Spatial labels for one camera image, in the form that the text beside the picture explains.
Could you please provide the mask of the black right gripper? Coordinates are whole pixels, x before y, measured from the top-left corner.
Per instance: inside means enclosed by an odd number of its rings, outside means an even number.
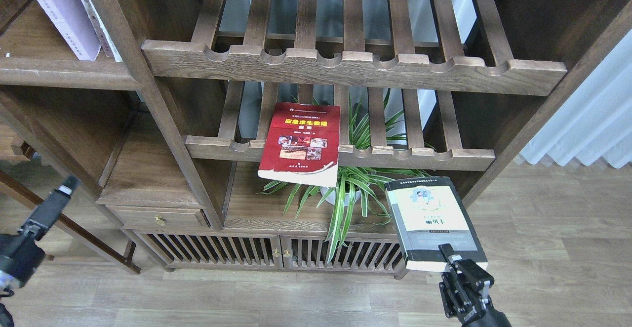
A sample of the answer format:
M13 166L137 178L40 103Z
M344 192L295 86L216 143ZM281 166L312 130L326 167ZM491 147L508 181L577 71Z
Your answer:
M495 309L488 295L494 278L473 260L456 254L451 244L438 248L448 267L439 283L445 315L458 318L463 327L510 327L506 314Z

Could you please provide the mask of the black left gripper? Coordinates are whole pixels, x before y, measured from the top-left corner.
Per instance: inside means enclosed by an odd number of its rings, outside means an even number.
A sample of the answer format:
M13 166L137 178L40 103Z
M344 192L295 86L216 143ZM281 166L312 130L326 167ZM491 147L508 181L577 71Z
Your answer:
M0 236L2 290L23 288L27 284L45 258L43 249L36 245L36 241L56 223L80 184L81 181L77 177L68 176L33 210L17 235Z

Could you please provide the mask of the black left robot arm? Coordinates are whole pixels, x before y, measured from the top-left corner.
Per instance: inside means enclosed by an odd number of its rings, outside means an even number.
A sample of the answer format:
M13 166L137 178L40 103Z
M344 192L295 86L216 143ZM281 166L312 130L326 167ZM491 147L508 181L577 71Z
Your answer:
M75 176L68 176L49 197L34 208L17 230L16 235L1 235L0 289L1 297L14 295L14 289L23 288L45 258L45 252L36 241L50 230L80 185Z

